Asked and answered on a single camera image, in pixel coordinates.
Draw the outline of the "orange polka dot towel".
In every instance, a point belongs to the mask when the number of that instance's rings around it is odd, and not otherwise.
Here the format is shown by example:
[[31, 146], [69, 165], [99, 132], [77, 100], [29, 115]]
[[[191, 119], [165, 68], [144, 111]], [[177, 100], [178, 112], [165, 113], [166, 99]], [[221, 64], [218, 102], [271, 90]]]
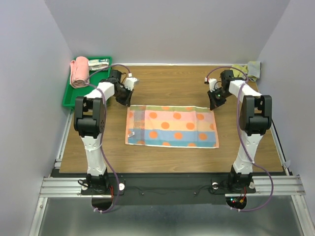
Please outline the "orange polka dot towel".
[[125, 144], [163, 148], [220, 147], [214, 112], [197, 106], [130, 106]]

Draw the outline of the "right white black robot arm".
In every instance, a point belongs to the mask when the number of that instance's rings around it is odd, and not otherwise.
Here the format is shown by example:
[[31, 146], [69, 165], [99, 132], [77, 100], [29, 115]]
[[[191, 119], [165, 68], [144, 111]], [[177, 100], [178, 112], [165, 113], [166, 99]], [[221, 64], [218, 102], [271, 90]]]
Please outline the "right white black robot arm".
[[220, 81], [210, 79], [209, 75], [204, 80], [209, 86], [207, 94], [211, 111], [225, 104], [229, 96], [237, 98], [240, 147], [226, 180], [227, 189], [232, 192], [250, 186], [258, 145], [272, 124], [272, 97], [255, 91], [248, 85], [249, 78], [245, 72], [241, 74], [245, 77], [235, 77], [231, 69], [226, 69], [221, 72]]

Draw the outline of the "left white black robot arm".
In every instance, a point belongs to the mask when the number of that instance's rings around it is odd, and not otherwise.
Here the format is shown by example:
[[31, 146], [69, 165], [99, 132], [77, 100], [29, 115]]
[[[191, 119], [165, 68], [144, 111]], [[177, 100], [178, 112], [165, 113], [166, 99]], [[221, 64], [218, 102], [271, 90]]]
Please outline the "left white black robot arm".
[[82, 194], [106, 194], [113, 187], [109, 182], [105, 158], [102, 154], [102, 138], [106, 124], [107, 100], [114, 97], [118, 103], [129, 107], [137, 79], [128, 73], [121, 79], [122, 72], [112, 70], [107, 79], [84, 96], [75, 99], [74, 129], [78, 132], [87, 157], [87, 175], [79, 180]]

